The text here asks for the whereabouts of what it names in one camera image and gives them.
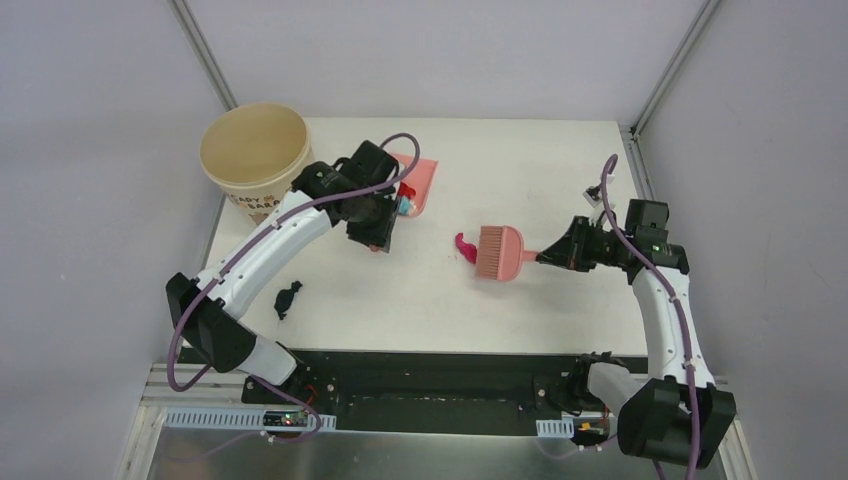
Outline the pink hand brush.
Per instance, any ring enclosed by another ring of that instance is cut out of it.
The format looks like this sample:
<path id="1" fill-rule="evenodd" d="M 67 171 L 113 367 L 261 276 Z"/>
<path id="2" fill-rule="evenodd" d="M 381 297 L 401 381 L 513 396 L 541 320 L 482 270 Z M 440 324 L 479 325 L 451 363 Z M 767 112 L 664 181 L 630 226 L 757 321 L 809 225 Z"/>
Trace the pink hand brush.
<path id="1" fill-rule="evenodd" d="M 512 226 L 484 225 L 479 230 L 475 277 L 498 282 L 514 280 L 539 252 L 525 248 L 521 232 Z"/>

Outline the pink plastic dustpan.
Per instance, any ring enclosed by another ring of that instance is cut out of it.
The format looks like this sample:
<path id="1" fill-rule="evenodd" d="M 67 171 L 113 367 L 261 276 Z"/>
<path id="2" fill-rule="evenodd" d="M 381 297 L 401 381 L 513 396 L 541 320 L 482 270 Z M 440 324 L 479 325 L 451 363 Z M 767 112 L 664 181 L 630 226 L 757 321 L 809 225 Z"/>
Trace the pink plastic dustpan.
<path id="1" fill-rule="evenodd" d="M 427 205 L 427 201 L 429 198 L 430 190 L 432 187 L 432 183 L 434 180 L 435 172 L 438 167 L 438 162 L 426 158 L 422 158 L 418 161 L 416 166 L 411 169 L 411 172 L 405 176 L 401 181 L 396 182 L 394 186 L 396 187 L 396 198 L 397 202 L 397 214 L 398 214 L 398 203 L 400 202 L 400 198 L 398 196 L 398 187 L 401 182 L 406 183 L 407 185 L 413 187 L 416 190 L 415 198 L 410 201 L 414 205 L 414 211 L 410 216 L 402 216 L 414 218 L 419 216 L 425 209 Z"/>

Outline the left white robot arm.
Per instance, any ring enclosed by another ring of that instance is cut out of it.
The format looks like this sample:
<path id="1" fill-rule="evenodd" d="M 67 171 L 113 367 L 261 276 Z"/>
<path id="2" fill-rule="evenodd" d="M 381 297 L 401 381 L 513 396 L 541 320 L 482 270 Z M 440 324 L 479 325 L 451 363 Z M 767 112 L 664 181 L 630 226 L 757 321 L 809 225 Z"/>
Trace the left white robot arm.
<path id="1" fill-rule="evenodd" d="M 244 326 L 241 317 L 287 263 L 340 222 L 382 228 L 374 244 L 385 249 L 398 209 L 393 189 L 419 160 L 415 154 L 402 165 L 383 145 L 364 141 L 349 158 L 332 165 L 314 162 L 303 168 L 266 219 L 217 265 L 192 278 L 177 273 L 169 279 L 165 290 L 174 333 L 166 374 L 171 388 L 183 392 L 190 387 L 175 375 L 177 349 L 188 341 L 207 368 L 219 373 L 239 370 L 267 382 L 267 391 L 279 403 L 297 402 L 304 394 L 305 378 L 295 371 L 296 358 Z"/>

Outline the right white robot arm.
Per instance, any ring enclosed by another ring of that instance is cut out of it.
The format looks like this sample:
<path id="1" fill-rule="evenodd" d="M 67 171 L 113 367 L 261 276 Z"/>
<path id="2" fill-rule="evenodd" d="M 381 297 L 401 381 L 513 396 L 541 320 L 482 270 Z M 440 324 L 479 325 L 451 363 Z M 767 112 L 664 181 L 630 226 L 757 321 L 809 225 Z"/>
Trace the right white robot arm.
<path id="1" fill-rule="evenodd" d="M 732 393 L 718 389 L 699 347 L 689 306 L 685 250 L 668 240 L 667 204 L 630 201 L 621 234 L 585 216 L 536 257 L 576 272 L 598 265 L 625 272 L 644 323 L 648 380 L 636 381 L 609 352 L 582 354 L 552 390 L 568 412 L 607 408 L 618 420 L 620 450 L 703 470 L 736 416 Z"/>

